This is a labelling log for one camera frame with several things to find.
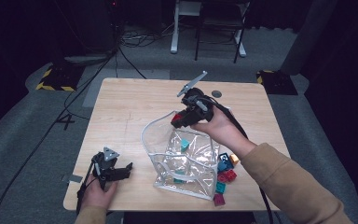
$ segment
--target blue block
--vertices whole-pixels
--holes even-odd
[[[219,159],[220,159],[220,161],[222,161],[223,163],[225,163],[227,165],[228,170],[229,169],[234,169],[234,165],[232,164],[232,162],[231,162],[231,160],[230,160],[230,158],[229,158],[227,153],[220,154]]]
[[[223,161],[220,161],[219,163],[217,163],[217,172],[218,173],[223,172],[226,169],[227,169],[227,165]]]

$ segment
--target small round object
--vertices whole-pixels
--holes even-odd
[[[222,97],[222,92],[221,91],[212,91],[212,96],[215,98],[220,98],[220,97]]]

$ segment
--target colored block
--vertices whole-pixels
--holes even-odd
[[[181,151],[185,152],[188,149],[189,145],[190,145],[190,143],[187,140],[185,140],[184,138],[182,138],[181,146],[180,146]]]
[[[175,173],[178,175],[184,175],[185,171],[184,170],[175,170]],[[173,179],[173,183],[175,183],[175,184],[183,184],[183,182],[184,181],[181,179],[176,179],[176,178]]]
[[[227,183],[229,181],[224,173],[218,174],[217,175],[217,180],[222,182],[222,183]]]
[[[220,161],[225,163],[227,165],[228,169],[234,169],[234,165],[231,163],[231,160],[229,159],[229,156],[227,153],[222,153],[219,155]]]
[[[238,159],[235,154],[229,155],[229,159],[234,166],[237,165],[237,163],[240,161],[240,159]]]
[[[223,194],[215,194],[213,197],[213,202],[214,206],[221,206],[226,204]]]
[[[237,177],[237,174],[235,174],[233,170],[227,170],[223,172],[223,175],[226,176],[229,182],[233,181]]]
[[[219,163],[217,163],[217,172],[218,173],[223,172],[226,169],[227,169],[227,165],[223,161],[220,161]]]
[[[223,193],[225,193],[225,190],[226,190],[226,184],[217,181],[216,192],[223,194]]]
[[[171,122],[176,121],[177,119],[181,119],[182,115],[180,114],[175,114],[175,116],[173,116],[173,119],[171,120]]]

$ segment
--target clear plastic bag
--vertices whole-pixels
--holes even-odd
[[[176,111],[150,122],[142,143],[157,172],[154,186],[212,200],[220,145],[189,127],[175,129]]]

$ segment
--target beige sleeve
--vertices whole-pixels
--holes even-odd
[[[87,206],[80,210],[75,224],[105,224],[106,209],[96,206]]]
[[[241,159],[243,168],[295,223],[351,223],[343,203],[295,161],[264,143]]]

